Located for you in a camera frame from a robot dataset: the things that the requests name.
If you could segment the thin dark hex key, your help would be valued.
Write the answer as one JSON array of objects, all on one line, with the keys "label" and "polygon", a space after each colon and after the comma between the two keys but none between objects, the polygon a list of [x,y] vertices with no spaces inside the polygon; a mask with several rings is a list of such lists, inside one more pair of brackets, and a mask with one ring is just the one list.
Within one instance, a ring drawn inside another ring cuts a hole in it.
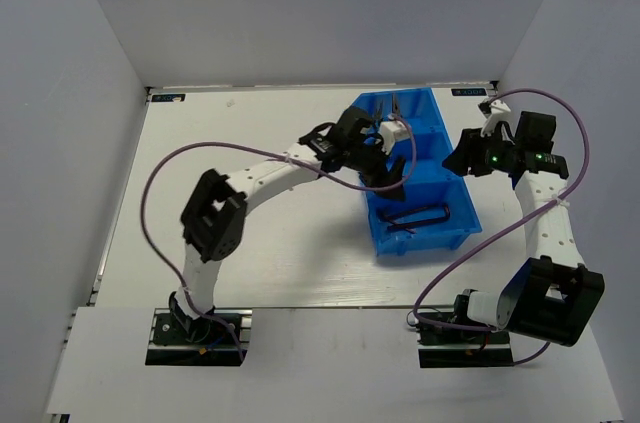
[{"label": "thin dark hex key", "polygon": [[409,234],[415,234],[415,226],[411,224],[390,224],[386,227],[387,232],[408,232]]}]

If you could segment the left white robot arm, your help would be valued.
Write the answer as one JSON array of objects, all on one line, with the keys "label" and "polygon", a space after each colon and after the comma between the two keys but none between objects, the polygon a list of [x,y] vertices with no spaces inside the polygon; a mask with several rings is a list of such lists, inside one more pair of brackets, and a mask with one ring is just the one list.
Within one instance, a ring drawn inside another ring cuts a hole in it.
[{"label": "left white robot arm", "polygon": [[397,115],[373,117],[347,108],[335,122],[322,123],[288,150],[243,170],[203,173],[182,214],[184,282],[169,308],[177,330],[199,342],[211,330],[214,287],[222,261],[240,245],[245,220],[266,201],[326,177],[342,168],[358,173],[363,187],[383,198],[402,201],[406,158],[392,157],[396,143],[409,140],[406,121]]}]

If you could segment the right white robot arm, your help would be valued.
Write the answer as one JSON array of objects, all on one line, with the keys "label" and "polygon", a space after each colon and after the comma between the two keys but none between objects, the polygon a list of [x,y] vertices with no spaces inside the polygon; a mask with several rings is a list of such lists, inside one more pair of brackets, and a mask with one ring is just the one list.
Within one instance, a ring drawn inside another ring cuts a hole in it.
[{"label": "right white robot arm", "polygon": [[605,289],[577,248],[563,195],[569,171],[553,153],[556,119],[524,111],[518,126],[506,121],[501,101],[480,106],[486,121],[465,129],[443,161],[458,176],[507,174],[524,225],[526,260],[499,293],[469,290],[465,308],[451,317],[453,333],[472,342],[489,327],[570,347],[580,338]]}]

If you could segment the yellow needle-nose pliers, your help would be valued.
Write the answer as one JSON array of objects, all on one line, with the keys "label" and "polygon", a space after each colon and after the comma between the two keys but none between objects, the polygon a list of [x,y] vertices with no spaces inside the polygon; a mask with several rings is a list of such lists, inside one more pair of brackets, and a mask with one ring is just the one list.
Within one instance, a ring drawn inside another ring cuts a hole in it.
[{"label": "yellow needle-nose pliers", "polygon": [[401,114],[398,95],[396,93],[393,93],[391,95],[391,113],[389,119],[399,124],[402,124],[404,122],[404,118]]},{"label": "yellow needle-nose pliers", "polygon": [[376,126],[379,126],[385,119],[385,102],[383,97],[379,97],[375,101],[373,118]]}]

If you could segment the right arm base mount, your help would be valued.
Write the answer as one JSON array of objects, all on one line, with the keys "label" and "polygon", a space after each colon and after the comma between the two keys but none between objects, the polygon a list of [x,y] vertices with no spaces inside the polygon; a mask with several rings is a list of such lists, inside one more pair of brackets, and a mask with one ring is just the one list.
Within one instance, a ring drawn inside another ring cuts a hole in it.
[{"label": "right arm base mount", "polygon": [[419,322],[409,312],[407,325],[416,332],[421,369],[511,367],[514,359],[507,332],[465,332]]}]

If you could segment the large red hex key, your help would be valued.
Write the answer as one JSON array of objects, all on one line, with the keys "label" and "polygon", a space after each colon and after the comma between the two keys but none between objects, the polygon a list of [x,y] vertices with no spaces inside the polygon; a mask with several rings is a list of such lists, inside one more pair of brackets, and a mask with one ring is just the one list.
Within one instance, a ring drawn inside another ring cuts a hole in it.
[{"label": "large red hex key", "polygon": [[[422,218],[419,220],[411,220],[406,222],[400,222],[400,219],[413,217],[416,215],[422,215],[423,213],[439,211],[440,214],[436,217],[430,218]],[[411,224],[414,225],[415,228],[424,227],[424,226],[432,226],[440,223],[447,222],[451,217],[450,208],[447,204],[432,204],[426,205],[422,207],[416,207],[408,210],[403,210],[397,213],[386,213],[382,210],[378,210],[376,215],[388,225],[390,224]]]}]

